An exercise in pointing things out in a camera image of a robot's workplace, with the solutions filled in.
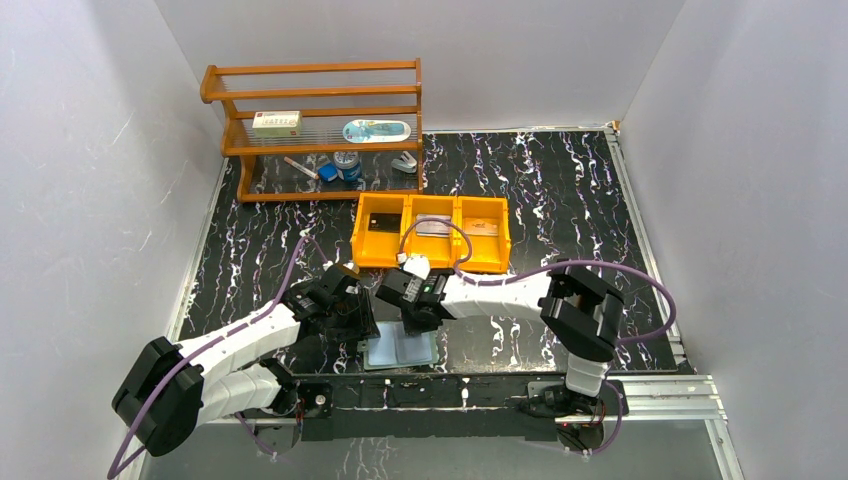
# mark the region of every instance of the white wall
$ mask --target white wall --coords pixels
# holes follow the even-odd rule
[[[165,332],[220,123],[152,0],[0,0],[0,478],[103,478]]]
[[[848,4],[690,0],[622,125],[748,478],[844,478]]]
[[[620,119],[683,0],[156,0],[206,66],[421,57],[424,126]]]

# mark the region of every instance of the orange bin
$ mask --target orange bin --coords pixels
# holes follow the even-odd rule
[[[467,272],[506,273],[512,240],[509,238],[509,207],[505,198],[458,197],[455,223],[471,239],[472,256],[459,268]],[[485,223],[497,230],[496,236],[474,235],[469,223]],[[468,245],[454,232],[456,258],[468,254]]]
[[[373,213],[400,214],[399,232],[369,230]],[[419,215],[450,216],[469,234],[471,260],[460,268],[468,272],[506,273],[512,242],[509,237],[509,208],[505,198],[454,197],[438,195],[392,195],[363,193],[359,197],[356,224],[351,237],[353,261],[360,267],[397,267],[397,253],[404,232]],[[419,235],[410,231],[404,244],[407,255],[426,255],[432,268],[452,267],[468,252],[462,236],[451,230],[448,237]]]

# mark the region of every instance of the black marble table surface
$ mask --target black marble table surface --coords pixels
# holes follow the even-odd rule
[[[425,193],[508,199],[513,243],[510,272],[537,267],[560,256],[594,258],[645,270],[603,132],[431,134],[425,135],[424,142]],[[388,168],[391,155],[377,155],[363,157],[363,164],[380,164],[376,172],[366,172],[374,177],[372,183],[378,180],[379,184],[380,172],[399,173]],[[279,171],[268,168],[263,175],[273,176]],[[271,299],[303,234],[313,235],[330,259],[351,259],[355,201],[240,205],[236,201],[238,174],[238,159],[231,159],[191,289],[181,339],[220,328]],[[273,185],[275,180],[261,182]],[[382,184],[397,182],[387,178]],[[293,279],[317,274],[320,265],[320,256],[307,247],[297,260]],[[363,283],[373,287],[380,275],[380,271],[365,273]],[[605,272],[604,278],[625,294],[622,336],[645,333],[661,325],[650,287],[614,272]],[[394,307],[376,298],[373,303],[377,321],[399,318]],[[401,371],[564,371],[566,352],[541,322],[481,317],[445,323],[437,335],[438,364]],[[362,356],[352,344],[329,344],[314,338],[276,355],[295,373],[362,371]],[[675,371],[676,365],[670,344],[663,337],[619,347],[613,370]]]

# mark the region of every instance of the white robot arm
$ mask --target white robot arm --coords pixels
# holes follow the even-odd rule
[[[386,275],[377,298],[401,308],[407,333],[433,330],[443,319],[474,316],[544,322],[569,351],[566,388],[598,395],[615,355],[624,308],[621,292],[579,267],[523,279],[463,277],[452,269],[430,270],[426,257],[412,257]],[[480,280],[490,286],[479,286]]]
[[[545,400],[553,411],[594,404],[615,352],[621,293],[585,268],[519,279],[470,277],[430,270],[426,258],[413,257],[402,269],[386,273],[376,296],[401,309],[407,334],[435,330],[443,319],[472,316],[542,321],[569,351],[565,383],[546,393],[550,398]],[[475,279],[496,285],[478,286]],[[299,396],[295,379],[273,358],[255,363],[263,355],[319,333],[344,342],[378,332],[358,275],[333,265],[320,279],[286,290],[279,303],[269,302],[218,331],[177,344],[164,337],[150,342],[112,407],[128,426],[142,414],[136,436],[151,455],[164,455],[211,420],[252,408],[293,410]],[[151,400],[154,388],[178,367],[161,395]]]

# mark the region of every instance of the wooden rack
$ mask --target wooden rack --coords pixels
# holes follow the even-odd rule
[[[322,74],[328,72],[368,72],[388,70],[414,70],[414,83],[397,85],[330,86],[314,88],[276,88],[274,78],[280,74]],[[264,82],[252,82],[257,86],[232,86],[234,78],[250,76],[265,77]],[[369,106],[345,108],[312,108],[300,110],[303,117],[301,136],[293,138],[257,138],[252,129],[253,116],[257,111],[281,110],[280,108],[258,108],[238,110],[236,102],[269,99],[303,99],[307,97],[357,97],[374,95],[415,95],[415,105]],[[204,103],[221,102],[226,114],[224,135],[221,139],[221,154],[241,159],[241,179],[238,188],[239,202],[290,201],[290,200],[335,200],[356,199],[360,190],[255,193],[250,191],[251,180],[259,155],[294,155],[332,152],[377,152],[417,151],[418,188],[407,190],[383,190],[371,193],[421,193],[423,191],[423,142],[421,136],[421,59],[405,62],[328,63],[313,65],[274,65],[255,67],[217,67],[206,69],[200,85],[200,97]],[[407,141],[393,143],[350,143],[342,135],[344,125],[353,119],[403,120],[412,127]]]

